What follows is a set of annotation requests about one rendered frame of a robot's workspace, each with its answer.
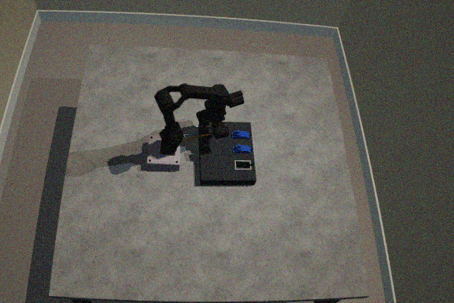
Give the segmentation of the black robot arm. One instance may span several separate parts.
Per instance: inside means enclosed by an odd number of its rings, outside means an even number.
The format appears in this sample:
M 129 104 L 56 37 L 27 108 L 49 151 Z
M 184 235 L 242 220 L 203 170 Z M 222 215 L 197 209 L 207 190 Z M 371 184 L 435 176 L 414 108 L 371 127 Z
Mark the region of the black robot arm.
M 181 93 L 181 96 L 175 103 L 170 95 L 172 91 L 179 91 Z M 212 87 L 205 87 L 183 83 L 172 85 L 158 91 L 154 95 L 154 98 L 163 113 L 166 124 L 164 130 L 160 132 L 162 138 L 160 154 L 174 156 L 173 154 L 177 151 L 177 147 L 184 137 L 178 122 L 175 122 L 173 111 L 179 108 L 185 100 L 189 98 L 207 99 L 209 100 L 208 103 L 212 111 L 216 114 L 222 114 L 226 106 L 232 108 L 243 104 L 244 98 L 242 95 L 241 90 L 229 94 L 223 84 L 214 84 Z M 210 124 L 209 122 L 214 121 L 210 107 L 196 113 L 199 123 L 203 126 L 207 126 Z

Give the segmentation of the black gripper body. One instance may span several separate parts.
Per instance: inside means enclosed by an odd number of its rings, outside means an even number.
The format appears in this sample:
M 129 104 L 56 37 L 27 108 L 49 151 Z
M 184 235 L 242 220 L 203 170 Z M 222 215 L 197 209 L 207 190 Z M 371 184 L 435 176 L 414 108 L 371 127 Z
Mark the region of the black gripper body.
M 209 100 L 205 101 L 205 109 L 208 109 L 208 107 L 210 107 L 208 101 Z M 223 122 L 223 120 L 225 120 L 224 115 L 226 115 L 226 111 L 224 111 L 222 114 L 216 114 L 212 111 L 212 108 L 210 107 L 210 112 L 214 117 L 214 121 L 212 122 L 215 124 L 215 128 L 213 129 L 215 138 L 218 139 L 229 136 L 228 126 L 225 126 L 225 123 Z

